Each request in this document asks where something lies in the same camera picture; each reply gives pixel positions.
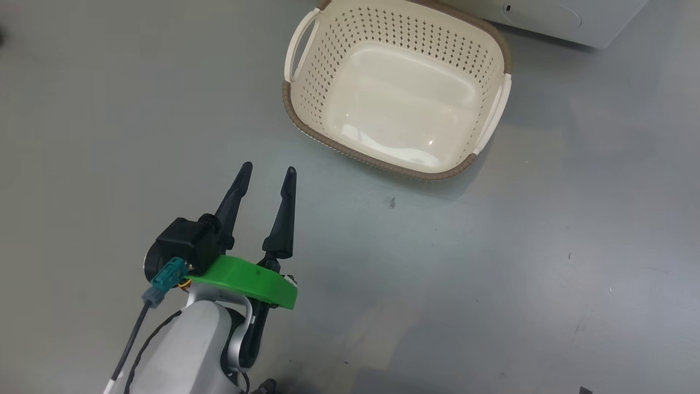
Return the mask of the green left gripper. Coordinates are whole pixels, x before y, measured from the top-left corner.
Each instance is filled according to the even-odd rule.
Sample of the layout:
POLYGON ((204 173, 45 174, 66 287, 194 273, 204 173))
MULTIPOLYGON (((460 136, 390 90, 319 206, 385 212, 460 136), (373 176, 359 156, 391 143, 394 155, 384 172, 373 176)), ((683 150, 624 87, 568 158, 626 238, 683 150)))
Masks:
MULTIPOLYGON (((215 216, 221 226, 218 251, 226 253, 235 244, 233 229, 238 209, 247 194, 253 164, 245 162, 227 190, 215 216)), ((263 242, 262 266, 233 256, 220 256, 203 275, 190 275, 189 304, 200 300, 233 303, 230 294, 239 294, 284 309, 295 308, 298 286, 286 275, 279 274, 279 261, 293 256, 297 172, 287 169, 281 189, 282 202, 272 230, 263 242)))

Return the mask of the white washing machine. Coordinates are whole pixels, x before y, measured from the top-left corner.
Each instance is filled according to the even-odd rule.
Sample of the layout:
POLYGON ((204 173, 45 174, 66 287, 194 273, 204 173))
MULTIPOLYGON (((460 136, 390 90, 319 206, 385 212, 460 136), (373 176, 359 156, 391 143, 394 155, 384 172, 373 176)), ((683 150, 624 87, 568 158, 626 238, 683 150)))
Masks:
POLYGON ((607 48, 649 0, 441 0, 482 19, 607 48))

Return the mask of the cream perforated laundry basket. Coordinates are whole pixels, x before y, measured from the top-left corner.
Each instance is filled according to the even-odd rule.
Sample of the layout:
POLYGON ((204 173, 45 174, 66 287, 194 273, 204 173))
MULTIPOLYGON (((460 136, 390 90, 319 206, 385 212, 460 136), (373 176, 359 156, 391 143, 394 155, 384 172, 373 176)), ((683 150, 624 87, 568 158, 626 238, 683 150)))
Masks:
POLYGON ((441 181, 497 129, 512 58, 495 27, 439 0, 323 0, 296 27, 283 77, 285 110, 308 137, 441 181))

